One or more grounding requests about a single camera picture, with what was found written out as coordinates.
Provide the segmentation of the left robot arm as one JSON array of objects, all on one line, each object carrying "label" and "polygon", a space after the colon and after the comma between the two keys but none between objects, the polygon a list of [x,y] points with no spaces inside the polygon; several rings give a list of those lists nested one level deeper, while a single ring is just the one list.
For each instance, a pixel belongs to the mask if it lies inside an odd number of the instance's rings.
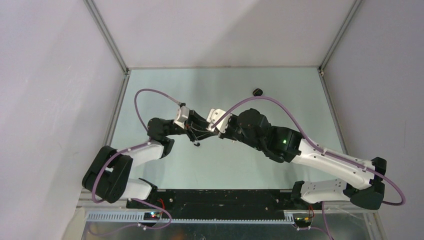
[{"label": "left robot arm", "polygon": [[173,135],[186,135],[191,142],[214,136],[211,127],[214,120],[204,118],[194,110],[182,107],[175,119],[152,118],[147,123],[148,140],[139,145],[117,150],[103,146],[87,172],[82,186],[91,192],[94,203],[119,199],[138,199],[145,208],[153,208],[158,202],[155,185],[142,178],[131,178],[136,167],[168,156],[174,146]]}]

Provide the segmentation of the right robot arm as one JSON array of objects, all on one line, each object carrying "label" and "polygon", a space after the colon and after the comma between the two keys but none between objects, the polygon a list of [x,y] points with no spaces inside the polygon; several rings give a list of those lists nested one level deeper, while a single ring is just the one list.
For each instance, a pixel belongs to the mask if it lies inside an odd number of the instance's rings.
[{"label": "right robot arm", "polygon": [[328,149],[319,150],[317,143],[308,142],[300,132],[273,126],[253,108],[240,115],[211,110],[207,121],[208,129],[217,132],[220,138],[244,143],[277,163],[304,165],[335,176],[333,180],[295,182],[290,201],[297,209],[320,202],[347,201],[363,209],[378,210],[383,203],[382,177],[387,167],[383,158],[361,160],[341,154],[355,163],[349,164]]}]

